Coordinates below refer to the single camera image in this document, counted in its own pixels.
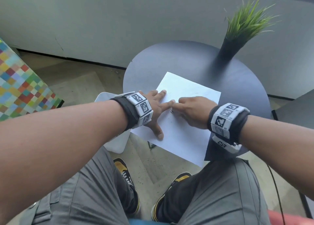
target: colorful checkered cushion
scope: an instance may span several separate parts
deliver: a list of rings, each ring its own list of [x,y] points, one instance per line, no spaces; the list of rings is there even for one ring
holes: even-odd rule
[[[53,109],[61,101],[0,39],[0,121]]]

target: gray pants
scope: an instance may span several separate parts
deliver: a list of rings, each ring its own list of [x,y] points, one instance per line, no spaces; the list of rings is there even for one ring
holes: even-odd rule
[[[101,147],[76,175],[26,210],[21,225],[129,224],[125,211],[133,200],[133,190]],[[270,224],[257,179],[238,158],[211,162],[178,183],[159,212],[188,225]]]

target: sneaker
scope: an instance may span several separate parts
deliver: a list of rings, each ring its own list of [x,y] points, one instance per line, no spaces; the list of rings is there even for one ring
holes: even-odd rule
[[[177,183],[179,183],[180,181],[182,181],[183,179],[186,179],[186,178],[189,178],[191,177],[192,175],[189,173],[189,172],[184,172],[180,175],[178,175],[171,183],[171,185],[169,186],[169,188],[167,189],[170,190],[173,186],[175,186]],[[159,198],[159,200],[157,201],[157,203],[155,203],[155,205],[153,206],[152,208],[152,219],[153,221],[155,222],[159,222],[158,219],[157,219],[157,213],[158,213],[158,209],[160,207],[160,204],[162,203],[163,199],[164,199],[164,196],[166,194],[166,192]]]
[[[136,215],[140,211],[141,204],[139,202],[139,194],[137,193],[136,188],[134,186],[134,183],[132,182],[131,175],[129,173],[127,165],[125,164],[125,162],[121,158],[114,159],[113,162],[114,162],[115,166],[117,167],[117,169],[120,171],[121,175],[125,178],[127,183],[130,185],[131,189],[135,193],[135,199],[136,199],[136,203],[137,203],[136,209],[135,209],[135,211],[130,211],[127,213],[130,215]]]

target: gray wall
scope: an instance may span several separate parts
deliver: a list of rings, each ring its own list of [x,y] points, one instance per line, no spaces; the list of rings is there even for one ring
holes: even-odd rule
[[[158,42],[180,39],[220,47],[225,16],[241,2],[0,0],[0,37],[17,48],[127,67],[137,53]],[[255,37],[237,57],[268,94],[297,98],[314,88],[314,5],[261,1],[273,3],[269,13],[281,15],[271,27],[275,32]]]

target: concrete floor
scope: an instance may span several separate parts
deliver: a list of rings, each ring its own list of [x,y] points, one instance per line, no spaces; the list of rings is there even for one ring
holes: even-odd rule
[[[124,70],[93,64],[78,63],[31,53],[21,53],[21,58],[49,87],[61,97],[63,107],[93,102],[101,92],[122,93]],[[288,103],[270,98],[273,109]],[[175,176],[184,171],[194,174],[200,168],[162,148],[148,148],[147,142],[130,135],[122,154],[112,153],[112,158],[125,160],[141,199],[141,217],[150,220],[153,204],[164,193]],[[249,160],[259,180],[269,209],[279,210],[277,193],[266,164],[248,152],[241,158]],[[305,216],[298,191],[274,172],[285,213]],[[18,224],[19,216],[9,224]]]

